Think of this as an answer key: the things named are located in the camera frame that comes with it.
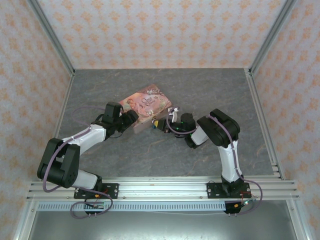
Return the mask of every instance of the patterned wall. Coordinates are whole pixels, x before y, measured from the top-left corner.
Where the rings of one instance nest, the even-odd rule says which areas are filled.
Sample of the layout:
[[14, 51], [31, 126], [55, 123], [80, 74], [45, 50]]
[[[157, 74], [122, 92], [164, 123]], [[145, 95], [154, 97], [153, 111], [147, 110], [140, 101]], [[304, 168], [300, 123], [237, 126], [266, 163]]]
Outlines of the patterned wall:
[[27, 1], [0, 1], [0, 239], [13, 239], [69, 79]]
[[248, 68], [285, 0], [39, 0], [76, 69]]
[[320, 236], [320, 4], [298, 0], [255, 76], [288, 179], [304, 194]]

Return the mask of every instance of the enclosure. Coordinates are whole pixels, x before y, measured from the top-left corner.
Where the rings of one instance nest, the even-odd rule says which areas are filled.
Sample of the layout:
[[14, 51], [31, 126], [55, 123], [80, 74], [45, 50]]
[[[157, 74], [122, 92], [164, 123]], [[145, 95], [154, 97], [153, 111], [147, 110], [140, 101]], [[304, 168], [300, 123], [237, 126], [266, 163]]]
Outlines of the enclosure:
[[[320, 236], [316, 0], [10, 0], [0, 12], [5, 239]], [[238, 122], [239, 166], [263, 190], [256, 211], [228, 218], [226, 199], [207, 197], [206, 183], [222, 172], [211, 141], [193, 149], [152, 127], [81, 155], [81, 170], [119, 183], [105, 215], [72, 219], [74, 188], [42, 190], [37, 169], [49, 139], [85, 129], [73, 117], [91, 123], [101, 114], [75, 109], [104, 108], [151, 84], [179, 115], [220, 109]]]

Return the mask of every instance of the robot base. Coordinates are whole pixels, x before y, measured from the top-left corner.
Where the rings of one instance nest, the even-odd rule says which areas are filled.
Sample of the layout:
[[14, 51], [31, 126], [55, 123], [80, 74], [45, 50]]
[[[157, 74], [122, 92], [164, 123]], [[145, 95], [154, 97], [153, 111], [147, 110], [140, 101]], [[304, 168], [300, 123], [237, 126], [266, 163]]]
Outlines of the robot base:
[[[112, 199], [118, 198], [119, 184], [118, 183], [102, 183], [102, 190], [100, 192], [108, 194]], [[96, 194], [90, 191], [79, 189], [74, 191], [74, 199], [96, 199]], [[101, 195], [99, 199], [107, 199], [106, 196]]]
[[247, 182], [244, 182], [230, 193], [223, 190], [222, 182], [208, 182], [206, 184], [208, 199], [249, 199], [251, 198], [250, 191], [250, 185]]

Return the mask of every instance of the book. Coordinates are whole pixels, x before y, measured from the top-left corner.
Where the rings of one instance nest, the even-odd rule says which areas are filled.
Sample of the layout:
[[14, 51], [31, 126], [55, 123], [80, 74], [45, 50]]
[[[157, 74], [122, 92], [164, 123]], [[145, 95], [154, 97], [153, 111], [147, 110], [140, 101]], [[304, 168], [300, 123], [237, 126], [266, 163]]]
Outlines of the book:
[[134, 133], [151, 127], [152, 120], [164, 117], [168, 114], [165, 110], [172, 105], [171, 101], [155, 84], [137, 91], [119, 103], [123, 106], [124, 112], [134, 110], [139, 116], [132, 125]]

